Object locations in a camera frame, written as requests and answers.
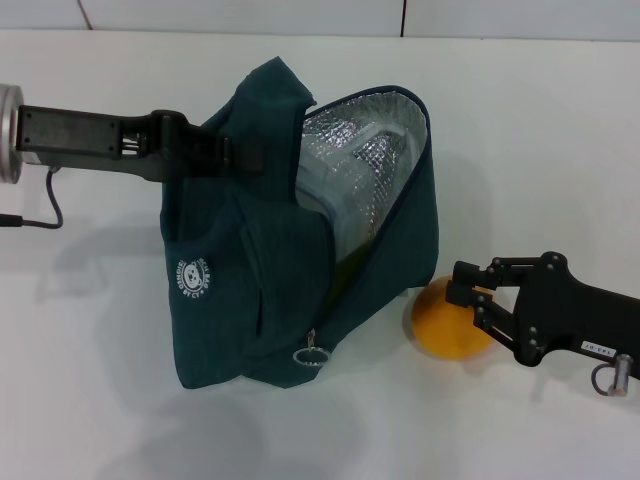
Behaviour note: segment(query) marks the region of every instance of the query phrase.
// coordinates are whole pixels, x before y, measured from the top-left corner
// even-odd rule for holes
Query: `black cable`
[[[594,368],[593,372],[591,372],[591,385],[593,385],[593,388],[595,389],[595,391],[598,392],[600,395],[604,397],[609,397],[610,396],[609,392],[607,392],[606,390],[602,390],[598,386],[598,379],[596,378],[596,376],[598,375],[598,372],[603,368],[613,368],[613,365],[610,365],[608,363],[603,363],[602,365],[598,365],[596,368]]]
[[[49,195],[49,200],[51,200],[51,206],[53,210],[56,212],[56,218],[58,221],[56,223],[47,223],[47,222],[36,222],[34,220],[23,220],[22,225],[25,227],[37,227],[37,228],[46,228],[49,230],[55,230],[64,224],[64,218],[62,217],[62,210],[60,210],[60,205],[58,205],[58,201],[56,200],[55,195],[53,194],[53,186],[51,185],[51,179],[53,178],[53,174],[59,170],[57,169],[49,169],[47,172],[47,194]]]

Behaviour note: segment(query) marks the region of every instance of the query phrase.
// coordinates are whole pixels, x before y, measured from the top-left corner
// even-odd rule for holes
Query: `white wall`
[[[0,0],[0,28],[86,27],[76,0]]]
[[[638,0],[407,0],[405,36],[640,40]]]
[[[96,29],[399,36],[402,0],[83,0]]]

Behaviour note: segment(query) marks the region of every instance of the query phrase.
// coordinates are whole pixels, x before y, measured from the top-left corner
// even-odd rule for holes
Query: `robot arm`
[[[0,85],[0,183],[17,183],[22,163],[138,175],[152,182],[261,174],[263,159],[234,152],[232,139],[189,124],[178,112],[117,117],[23,105]]]
[[[474,287],[520,287],[513,313]],[[446,300],[475,310],[474,325],[534,367],[554,350],[571,350],[614,366],[614,384],[601,394],[624,396],[628,377],[640,379],[640,300],[576,280],[567,259],[556,252],[539,258],[494,258],[480,270],[457,262]]]

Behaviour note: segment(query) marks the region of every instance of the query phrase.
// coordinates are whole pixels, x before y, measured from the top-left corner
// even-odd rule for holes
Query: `orange fruit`
[[[463,360],[485,351],[493,339],[473,325],[473,308],[445,300],[447,282],[441,277],[427,285],[411,310],[411,326],[418,343],[429,353],[447,360]]]

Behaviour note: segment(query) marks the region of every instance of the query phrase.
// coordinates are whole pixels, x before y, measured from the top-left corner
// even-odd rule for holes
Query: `plastic container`
[[[336,261],[370,236],[375,176],[351,152],[303,137],[296,178],[300,206],[325,215],[333,226]]]

